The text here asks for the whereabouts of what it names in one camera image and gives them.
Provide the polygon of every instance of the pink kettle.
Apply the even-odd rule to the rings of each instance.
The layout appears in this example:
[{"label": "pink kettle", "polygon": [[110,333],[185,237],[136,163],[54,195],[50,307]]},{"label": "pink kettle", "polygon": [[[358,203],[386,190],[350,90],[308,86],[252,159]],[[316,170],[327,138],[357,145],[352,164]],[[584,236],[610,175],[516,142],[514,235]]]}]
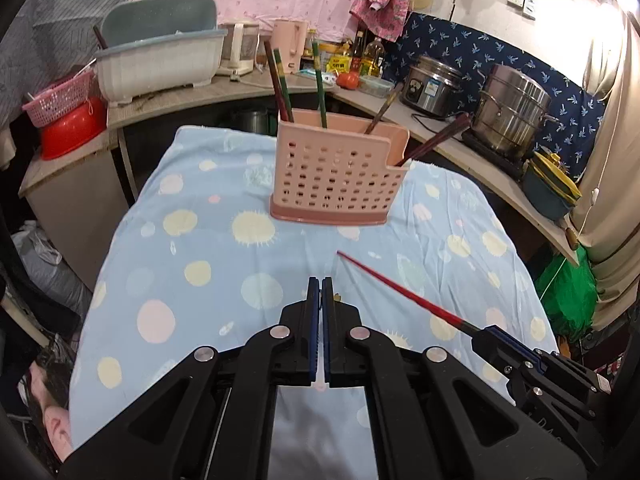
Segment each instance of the pink kettle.
[{"label": "pink kettle", "polygon": [[300,58],[305,49],[308,22],[295,20],[275,20],[271,46],[280,50],[285,74],[300,70]]}]

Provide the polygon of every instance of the white wall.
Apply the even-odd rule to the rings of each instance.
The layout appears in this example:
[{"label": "white wall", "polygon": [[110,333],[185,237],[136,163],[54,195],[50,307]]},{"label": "white wall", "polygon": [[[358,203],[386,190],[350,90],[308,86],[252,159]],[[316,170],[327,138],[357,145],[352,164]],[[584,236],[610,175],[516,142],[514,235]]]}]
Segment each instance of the white wall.
[{"label": "white wall", "polygon": [[524,18],[506,0],[433,0],[430,8],[416,10],[451,18],[511,43],[581,85],[591,39],[598,27],[598,0],[534,1],[535,21]]}]

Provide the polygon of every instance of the blue floral curtain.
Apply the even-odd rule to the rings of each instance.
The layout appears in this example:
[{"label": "blue floral curtain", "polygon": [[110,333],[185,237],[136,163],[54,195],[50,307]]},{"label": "blue floral curtain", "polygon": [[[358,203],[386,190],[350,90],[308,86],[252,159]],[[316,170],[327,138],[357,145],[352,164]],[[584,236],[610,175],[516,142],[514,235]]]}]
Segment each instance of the blue floral curtain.
[{"label": "blue floral curtain", "polygon": [[545,121],[536,134],[536,147],[546,146],[561,157],[563,167],[578,179],[591,155],[604,104],[583,91],[547,63],[509,43],[474,28],[412,12],[396,43],[386,42],[383,78],[403,80],[418,56],[427,55],[463,74],[456,110],[473,112],[479,91],[494,63],[512,66],[535,79],[551,96],[549,114],[560,123]]}]

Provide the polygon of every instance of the red chopstick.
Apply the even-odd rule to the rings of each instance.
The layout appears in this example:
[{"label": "red chopstick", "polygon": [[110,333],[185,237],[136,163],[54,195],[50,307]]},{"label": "red chopstick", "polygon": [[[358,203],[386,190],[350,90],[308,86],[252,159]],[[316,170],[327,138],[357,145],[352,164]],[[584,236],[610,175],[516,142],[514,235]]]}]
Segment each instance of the red chopstick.
[{"label": "red chopstick", "polygon": [[280,87],[280,80],[278,79],[278,71],[276,69],[276,63],[273,60],[273,50],[271,49],[271,41],[264,41],[264,53],[267,55],[267,64],[269,65],[269,72],[271,74],[271,82],[273,83],[273,92],[276,97],[276,103],[278,104],[278,111],[280,112],[280,119],[283,121],[293,122],[293,117],[289,117],[287,113],[287,107],[285,106],[284,96],[282,95],[282,88]]},{"label": "red chopstick", "polygon": [[446,321],[453,328],[457,328],[458,330],[460,330],[460,332],[464,332],[465,334],[467,334],[468,336],[471,336],[471,337],[473,337],[475,333],[480,332],[480,329],[477,326],[472,325],[471,323],[469,323],[468,321],[465,321],[461,317],[458,317],[455,314],[452,314],[452,313],[444,310],[442,307],[431,303],[431,301],[428,301],[428,300],[425,300],[424,298],[421,298],[417,294],[412,293],[407,288],[404,288],[404,286],[399,285],[399,283],[393,282],[389,278],[387,278],[387,277],[383,276],[382,274],[376,272],[375,270],[371,269],[370,267],[367,267],[365,264],[361,264],[358,260],[355,260],[354,258],[351,258],[350,256],[344,254],[342,251],[338,251],[338,255],[343,257],[343,258],[345,258],[345,259],[347,259],[347,260],[349,260],[352,264],[360,267],[366,273],[370,274],[371,276],[373,276],[377,280],[380,280],[385,285],[390,286],[393,290],[399,292],[400,294],[402,294],[404,297],[408,298],[409,300],[415,301],[415,303],[420,305],[422,308],[425,308],[426,310],[431,312],[434,316],[439,317],[441,320]]}]

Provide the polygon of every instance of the metal screw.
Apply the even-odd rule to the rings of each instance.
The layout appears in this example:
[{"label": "metal screw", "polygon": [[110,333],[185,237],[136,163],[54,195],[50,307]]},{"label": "metal screw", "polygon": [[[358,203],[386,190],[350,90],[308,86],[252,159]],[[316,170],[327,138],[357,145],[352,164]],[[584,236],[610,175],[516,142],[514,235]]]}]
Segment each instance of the metal screw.
[{"label": "metal screw", "polygon": [[368,328],[364,328],[363,326],[354,326],[351,330],[349,330],[349,334],[354,339],[358,341],[362,341],[363,339],[368,339],[371,335]]},{"label": "metal screw", "polygon": [[208,346],[201,346],[193,353],[193,357],[196,359],[196,361],[205,363],[207,361],[211,361],[215,354],[216,351],[213,348],[210,348]]},{"label": "metal screw", "polygon": [[269,330],[269,334],[271,334],[271,337],[276,339],[284,339],[289,336],[290,333],[291,330],[289,330],[289,327],[284,325],[276,325],[272,327],[271,330]]},{"label": "metal screw", "polygon": [[433,363],[441,363],[447,358],[447,351],[439,346],[432,346],[427,350],[427,359]]}]

